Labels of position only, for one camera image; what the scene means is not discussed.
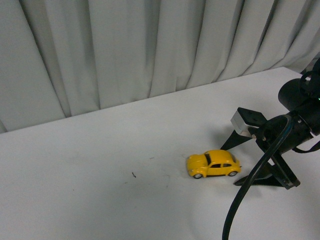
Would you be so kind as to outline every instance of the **black cable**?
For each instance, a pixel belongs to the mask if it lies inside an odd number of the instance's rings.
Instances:
[[[240,203],[244,199],[247,191],[249,190],[250,186],[256,179],[256,177],[259,175],[263,167],[266,165],[268,160],[275,154],[275,152],[278,150],[280,145],[284,142],[284,140],[289,135],[294,122],[292,121],[292,118],[289,115],[280,115],[275,117],[276,118],[286,118],[287,122],[280,133],[280,135],[273,141],[273,143],[270,145],[270,147],[265,151],[264,155],[261,157],[261,159],[257,162],[257,164],[254,166],[254,168],[251,170],[250,174],[245,179],[243,185],[239,189],[238,193],[236,194],[230,208],[228,211],[228,214],[226,215],[223,231],[222,231],[222,240],[228,240],[229,239],[229,233],[231,229],[232,222],[234,220],[234,217],[236,215],[236,212],[239,208]]]

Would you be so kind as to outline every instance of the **black mount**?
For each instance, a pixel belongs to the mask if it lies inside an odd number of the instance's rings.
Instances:
[[[239,135],[234,130],[221,149],[229,150],[249,141],[252,138],[255,138],[257,145],[265,153],[279,133],[278,129],[281,130],[281,128],[283,128],[283,122],[274,122],[272,119],[268,121],[261,112],[241,107],[239,107],[237,111],[244,123],[248,126],[247,130],[251,137]],[[288,144],[283,144],[278,148],[275,154],[271,157],[274,165],[271,165],[268,162],[252,185],[276,186],[284,187],[286,189],[300,185],[300,181],[297,179],[285,160],[281,157],[281,154],[286,152],[288,148],[286,145]],[[241,186],[246,178],[247,177],[243,177],[234,184],[236,186]]]

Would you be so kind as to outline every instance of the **car wheel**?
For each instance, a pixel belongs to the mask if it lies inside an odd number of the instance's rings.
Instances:
[[[230,172],[228,175],[230,176],[230,177],[233,177],[233,176],[235,176],[235,175],[237,175],[237,171],[232,171],[232,172]]]
[[[193,177],[194,177],[195,179],[200,179],[200,178],[202,178],[203,176],[202,176],[202,174],[197,173],[197,174],[194,175]]]

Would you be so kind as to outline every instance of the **white table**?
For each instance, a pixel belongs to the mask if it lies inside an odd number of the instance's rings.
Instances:
[[[221,239],[233,182],[263,152],[250,140],[230,150],[240,174],[199,180],[186,157],[219,149],[238,107],[287,113],[278,91],[299,77],[278,68],[1,134],[0,239]],[[251,187],[229,239],[318,240],[319,156],[285,153],[301,185]]]

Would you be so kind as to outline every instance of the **car window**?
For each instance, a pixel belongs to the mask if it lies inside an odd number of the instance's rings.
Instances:
[[[220,168],[220,164],[213,164],[211,168],[214,168],[214,169]]]
[[[210,158],[209,153],[206,152],[204,155],[205,155],[206,161],[208,162],[208,165],[210,165],[210,163],[211,163],[211,158]]]

